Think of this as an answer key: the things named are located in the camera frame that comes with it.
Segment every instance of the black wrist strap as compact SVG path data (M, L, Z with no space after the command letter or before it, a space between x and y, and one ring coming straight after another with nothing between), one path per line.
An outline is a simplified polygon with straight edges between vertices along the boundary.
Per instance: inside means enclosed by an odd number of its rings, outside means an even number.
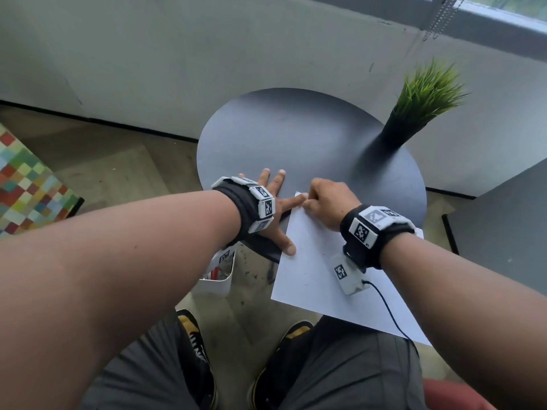
M390 227L380 231L373 226L369 221L361 218L359 213L368 208L369 206L362 204L359 207L354 208L348 214L346 214L340 223L340 233L346 241L343 252L346 256L349 256L353 262L363 271L368 267L381 269L379 263L380 254L384 246L393 239L396 235L408 232L414 233L412 227L408 224L393 224ZM359 216L359 220L366 224L371 230L378 234L378 238L374 245L367 249L353 234L350 233L350 226L353 219Z
M249 228L251 225L260 219L256 198L250 193L249 187L233 182L230 179L224 180L213 190L220 191L228 196L237 207L241 216L241 227L235 239L228 243L227 246L232 246L236 242L245 240L249 236Z

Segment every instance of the paper sheet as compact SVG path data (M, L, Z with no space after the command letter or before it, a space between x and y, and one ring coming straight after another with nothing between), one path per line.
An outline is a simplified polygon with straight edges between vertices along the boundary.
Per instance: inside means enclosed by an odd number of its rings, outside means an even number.
M296 245L297 254L281 256L273 300L402 336L374 288L351 296L342 292L328 267L329 258L341 251L345 243L339 233L328 230L303 208L296 208L291 212L287 236ZM369 268L364 276L382 292L397 324L408 337L431 345L386 274Z

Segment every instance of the finger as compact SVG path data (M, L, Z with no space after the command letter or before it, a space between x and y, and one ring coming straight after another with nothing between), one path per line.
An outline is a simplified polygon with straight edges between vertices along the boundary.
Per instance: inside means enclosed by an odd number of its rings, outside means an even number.
M308 198L317 200L319 198L318 189L321 186L321 183L325 181L324 178L314 178L311 180L310 184L310 196Z
M281 185L283 184L283 181L285 179L285 170L280 169L277 172L277 175L273 178L272 182L266 187L270 193L272 193L273 196L277 196L277 193L279 193L279 189L281 188Z
M275 233L268 237L283 251L284 254L289 256L294 256L296 254L297 247L291 239L289 239L287 235L281 231L280 228L277 228Z
M258 177L258 185L263 185L264 187L268 185L268 178L270 178L270 169L264 168Z
M284 198L280 201L281 203L281 212L285 213L288 210L294 209L304 203L307 200L308 193L298 194L297 196Z
M317 214L319 213L319 200L308 198L306 201L304 201L304 204L302 204L302 207L304 207L305 211L311 214Z

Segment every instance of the fingernail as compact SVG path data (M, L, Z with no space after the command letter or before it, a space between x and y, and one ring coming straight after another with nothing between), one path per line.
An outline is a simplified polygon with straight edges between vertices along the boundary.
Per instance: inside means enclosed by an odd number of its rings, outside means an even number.
M292 244L288 248L285 249L285 254L289 256L294 256L297 253L297 247Z

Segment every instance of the round table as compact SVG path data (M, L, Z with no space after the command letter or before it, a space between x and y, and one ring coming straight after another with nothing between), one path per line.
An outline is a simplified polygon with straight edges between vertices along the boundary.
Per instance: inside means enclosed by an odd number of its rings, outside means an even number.
M215 112L197 144L197 172L204 190L223 175L256 179L263 168L287 176L278 197L307 192L314 177L344 181L366 204L387 206L421 227L426 190L405 147L375 140L383 124L364 110L324 93L264 89L229 101ZM287 230L288 216L281 227ZM281 251L252 235L252 250L279 263Z

